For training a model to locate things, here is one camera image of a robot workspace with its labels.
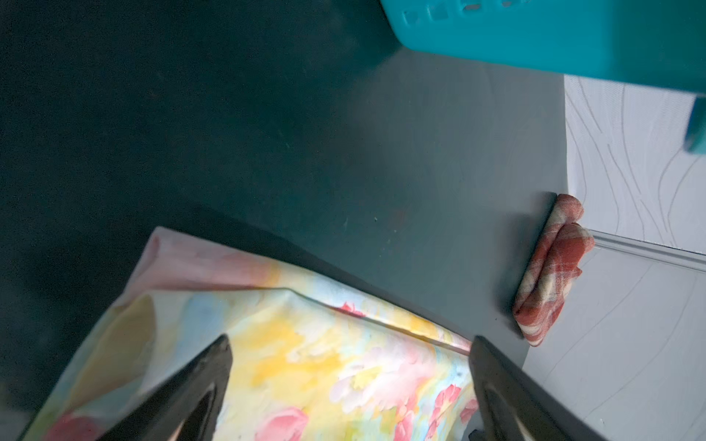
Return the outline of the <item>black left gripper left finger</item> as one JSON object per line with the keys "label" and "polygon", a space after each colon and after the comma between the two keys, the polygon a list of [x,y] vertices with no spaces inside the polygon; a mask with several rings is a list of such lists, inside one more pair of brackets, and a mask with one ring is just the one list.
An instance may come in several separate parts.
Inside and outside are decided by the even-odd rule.
{"label": "black left gripper left finger", "polygon": [[231,345],[223,334],[101,438],[212,440],[232,363]]}

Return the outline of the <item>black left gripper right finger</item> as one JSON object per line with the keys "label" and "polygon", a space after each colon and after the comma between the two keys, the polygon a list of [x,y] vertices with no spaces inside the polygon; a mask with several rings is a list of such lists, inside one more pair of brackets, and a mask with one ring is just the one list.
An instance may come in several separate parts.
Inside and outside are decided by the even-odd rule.
{"label": "black left gripper right finger", "polygon": [[483,336],[469,356],[483,427],[471,440],[601,440]]}

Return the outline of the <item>green table mat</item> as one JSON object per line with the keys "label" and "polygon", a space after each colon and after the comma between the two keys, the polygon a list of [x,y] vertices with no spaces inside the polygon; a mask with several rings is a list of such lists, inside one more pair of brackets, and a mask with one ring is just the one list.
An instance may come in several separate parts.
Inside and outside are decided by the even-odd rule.
{"label": "green table mat", "polygon": [[154,229],[304,266],[515,364],[566,192],[561,75],[403,47],[376,1],[1,5],[1,437]]}

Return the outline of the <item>floral skirt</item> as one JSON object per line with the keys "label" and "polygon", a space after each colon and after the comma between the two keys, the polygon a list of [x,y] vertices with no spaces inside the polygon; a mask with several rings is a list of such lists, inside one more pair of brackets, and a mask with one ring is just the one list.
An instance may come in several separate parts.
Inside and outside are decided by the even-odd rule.
{"label": "floral skirt", "polygon": [[218,440],[458,440],[468,340],[329,277],[163,227],[26,432],[96,440],[217,338]]}

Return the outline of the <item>red plaid skirt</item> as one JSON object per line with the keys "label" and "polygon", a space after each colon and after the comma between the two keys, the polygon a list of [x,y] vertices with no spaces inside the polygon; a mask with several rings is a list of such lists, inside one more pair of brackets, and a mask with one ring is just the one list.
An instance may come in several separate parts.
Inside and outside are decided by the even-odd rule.
{"label": "red plaid skirt", "polygon": [[583,214],[577,198],[557,196],[518,287],[512,314],[532,347],[538,347],[555,324],[582,274],[581,259],[595,246],[592,234],[578,223]]}

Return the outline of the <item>teal plastic basket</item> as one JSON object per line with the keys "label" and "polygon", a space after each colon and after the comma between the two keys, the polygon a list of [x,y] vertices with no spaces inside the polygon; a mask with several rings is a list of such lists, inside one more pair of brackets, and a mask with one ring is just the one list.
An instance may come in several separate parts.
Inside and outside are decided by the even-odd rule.
{"label": "teal plastic basket", "polygon": [[414,51],[696,94],[684,149],[705,152],[705,4],[684,0],[386,0]]}

